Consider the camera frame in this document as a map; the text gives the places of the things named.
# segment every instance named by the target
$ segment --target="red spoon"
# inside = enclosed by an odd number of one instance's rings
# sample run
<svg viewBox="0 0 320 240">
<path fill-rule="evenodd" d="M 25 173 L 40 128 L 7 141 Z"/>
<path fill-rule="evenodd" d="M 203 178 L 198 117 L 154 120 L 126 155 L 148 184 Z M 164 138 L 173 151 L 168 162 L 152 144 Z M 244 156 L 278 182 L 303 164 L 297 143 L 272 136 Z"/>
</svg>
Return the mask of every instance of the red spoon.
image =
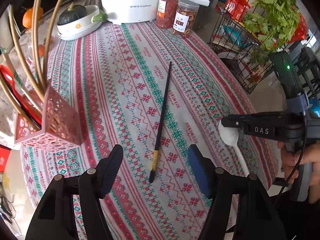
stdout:
<svg viewBox="0 0 320 240">
<path fill-rule="evenodd" d="M 25 100 L 21 97 L 21 95 L 16 91 L 14 87 L 14 84 L 15 84 L 14 77 L 12 76 L 9 69 L 7 69 L 3 65 L 0 65 L 0 72 L 4 77 L 4 79 L 6 80 L 6 82 L 9 84 L 10 90 L 12 91 L 14 97 L 19 102 L 19 104 L 23 106 L 28 111 L 30 116 L 41 126 L 41 117 L 36 114 L 36 112 L 34 111 L 34 108 L 31 105 L 29 105 L 27 102 L 25 102 Z"/>
</svg>

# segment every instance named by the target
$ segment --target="wire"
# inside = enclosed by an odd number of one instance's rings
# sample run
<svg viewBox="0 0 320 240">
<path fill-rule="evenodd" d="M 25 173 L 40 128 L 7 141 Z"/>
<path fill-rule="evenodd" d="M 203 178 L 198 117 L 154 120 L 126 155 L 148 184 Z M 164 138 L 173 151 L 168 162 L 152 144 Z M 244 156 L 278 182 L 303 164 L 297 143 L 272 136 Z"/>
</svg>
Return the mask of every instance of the wire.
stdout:
<svg viewBox="0 0 320 240">
<path fill-rule="evenodd" d="M 301 153 L 300 153 L 300 156 L 299 156 L 299 159 L 296 163 L 296 165 L 293 167 L 293 170 L 291 171 L 291 173 L 289 174 L 288 178 L 286 179 L 285 183 L 286 185 L 288 185 L 288 182 L 289 180 L 292 178 L 294 172 L 297 170 L 298 166 L 300 165 L 300 162 L 302 160 L 302 157 L 303 157 L 303 154 L 304 154 L 304 150 L 306 148 L 306 143 L 307 143 L 307 117 L 306 117 L 306 112 L 303 111 L 302 112 L 302 115 L 303 115 L 303 124 L 304 124 L 304 138 L 303 138 L 303 144 L 302 144 L 302 149 L 301 149 Z M 282 186 L 281 190 L 279 191 L 278 195 L 277 195 L 277 198 L 276 198 L 276 201 L 275 203 L 277 203 L 280 199 L 280 196 L 282 194 L 282 192 L 284 191 L 286 186 Z"/>
<path fill-rule="evenodd" d="M 2 209 L 4 214 L 10 219 L 14 219 L 16 217 L 16 212 L 12 203 L 13 201 L 10 202 L 5 196 L 0 194 L 0 209 Z"/>
</svg>

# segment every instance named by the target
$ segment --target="jar label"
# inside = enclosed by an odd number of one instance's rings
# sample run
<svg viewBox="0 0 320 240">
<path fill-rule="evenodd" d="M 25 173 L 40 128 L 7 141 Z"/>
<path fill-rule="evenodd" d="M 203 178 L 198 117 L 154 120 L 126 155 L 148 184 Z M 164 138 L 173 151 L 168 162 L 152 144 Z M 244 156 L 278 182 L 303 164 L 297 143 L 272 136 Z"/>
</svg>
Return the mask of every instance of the jar label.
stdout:
<svg viewBox="0 0 320 240">
<path fill-rule="evenodd" d="M 177 12 L 173 28 L 178 32 L 184 33 L 187 27 L 188 20 L 189 16 L 185 16 Z"/>
<path fill-rule="evenodd" d="M 166 4 L 166 3 L 167 3 L 166 1 L 159 0 L 157 15 L 158 15 L 159 17 L 161 17 L 161 18 L 164 18 L 165 4 Z"/>
</svg>

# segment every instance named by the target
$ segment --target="chopstick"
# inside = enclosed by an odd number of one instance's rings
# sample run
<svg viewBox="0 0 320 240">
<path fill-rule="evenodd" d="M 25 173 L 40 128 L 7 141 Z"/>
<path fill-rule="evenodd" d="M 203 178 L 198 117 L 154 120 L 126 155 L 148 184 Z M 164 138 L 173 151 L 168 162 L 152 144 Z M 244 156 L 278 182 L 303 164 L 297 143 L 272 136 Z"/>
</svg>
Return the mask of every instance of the chopstick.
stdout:
<svg viewBox="0 0 320 240">
<path fill-rule="evenodd" d="M 32 56 L 33 62 L 36 69 L 36 76 L 38 79 L 38 84 L 45 93 L 46 85 L 41 71 L 41 64 L 39 59 L 38 51 L 38 12 L 40 7 L 41 0 L 34 0 L 33 10 L 32 10 Z"/>
<path fill-rule="evenodd" d="M 50 40 L 51 40 L 51 33 L 53 29 L 53 25 L 55 22 L 55 18 L 57 16 L 58 9 L 60 7 L 60 4 L 62 3 L 62 0 L 58 0 L 57 4 L 53 10 L 50 24 L 49 24 L 49 29 L 47 32 L 47 37 L 45 40 L 45 45 L 44 45 L 44 56 L 43 56 L 43 78 L 45 80 L 45 87 L 47 86 L 47 71 L 48 71 L 48 54 L 49 54 L 49 45 L 50 45 Z"/>
<path fill-rule="evenodd" d="M 19 78 L 18 74 L 16 73 L 11 59 L 9 57 L 9 55 L 4 52 L 2 53 L 4 60 L 6 61 L 7 67 L 9 68 L 9 70 L 11 71 L 12 75 L 14 77 Z M 42 108 L 32 99 L 32 97 L 29 95 L 29 91 L 27 90 L 27 88 L 23 85 L 23 83 L 21 81 L 17 80 L 17 83 L 20 85 L 21 90 L 23 91 L 23 93 L 26 95 L 26 97 L 29 99 L 29 101 L 34 105 L 34 107 L 42 114 Z"/>
<path fill-rule="evenodd" d="M 7 95 L 8 99 L 10 100 L 11 104 L 16 108 L 16 110 L 18 111 L 18 113 L 27 121 L 27 123 L 29 125 L 31 125 L 31 127 L 38 131 L 39 129 L 34 125 L 34 123 L 31 121 L 31 119 L 27 116 L 27 114 L 22 110 L 22 108 L 20 107 L 20 105 L 17 103 L 17 101 L 13 98 L 7 84 L 5 83 L 2 74 L 0 73 L 0 84 L 4 90 L 4 93 Z"/>
<path fill-rule="evenodd" d="M 152 165 L 151 165 L 151 171 L 150 171 L 150 176 L 149 176 L 149 183 L 152 183 L 155 179 L 155 176 L 156 176 L 157 160 L 158 160 L 159 149 L 160 149 L 161 134 L 162 134 L 162 127 L 163 127 L 163 122 L 164 122 L 164 114 L 165 114 L 165 106 L 166 106 L 167 97 L 168 97 L 171 67 L 172 67 L 172 62 L 170 61 L 167 82 L 165 84 L 164 97 L 163 97 L 160 121 L 159 121 L 159 126 L 158 126 L 156 145 L 155 145 L 155 150 L 153 152 Z"/>
<path fill-rule="evenodd" d="M 34 87 L 37 95 L 39 96 L 39 98 L 41 99 L 41 101 L 44 103 L 44 92 L 42 91 L 42 89 L 39 87 L 39 85 L 37 84 L 35 78 L 32 75 L 31 70 L 29 69 L 26 59 L 24 58 L 24 55 L 22 53 L 20 44 L 19 44 L 19 40 L 16 34 L 16 30 L 14 28 L 14 20 L 13 20 L 13 6 L 10 5 L 10 10 L 9 10 L 9 21 L 10 21 L 10 29 L 11 29 L 11 34 L 12 34 L 12 39 L 13 39 L 13 43 L 14 46 L 16 47 L 21 65 L 23 67 L 24 72 L 26 73 L 28 79 L 30 80 L 32 86 Z"/>
</svg>

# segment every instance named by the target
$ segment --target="white container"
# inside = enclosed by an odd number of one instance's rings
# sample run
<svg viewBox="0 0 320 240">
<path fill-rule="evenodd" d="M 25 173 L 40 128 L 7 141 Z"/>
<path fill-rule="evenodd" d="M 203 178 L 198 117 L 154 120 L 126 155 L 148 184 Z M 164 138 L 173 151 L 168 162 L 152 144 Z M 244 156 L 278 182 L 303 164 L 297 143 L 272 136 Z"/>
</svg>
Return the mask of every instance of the white container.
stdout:
<svg viewBox="0 0 320 240">
<path fill-rule="evenodd" d="M 60 39 L 64 41 L 73 41 L 94 32 L 96 29 L 98 29 L 101 26 L 101 24 L 102 22 L 94 22 L 77 33 L 65 34 L 65 35 L 61 35 L 60 33 L 58 33 L 58 36 Z"/>
<path fill-rule="evenodd" d="M 74 22 L 64 25 L 57 25 L 57 28 L 62 35 L 73 35 L 84 30 L 86 27 L 92 24 L 92 18 L 100 14 L 99 7 L 97 5 L 87 5 L 87 16 L 80 18 Z"/>
<path fill-rule="evenodd" d="M 156 19 L 159 0 L 101 0 L 108 21 L 114 24 Z"/>
</svg>

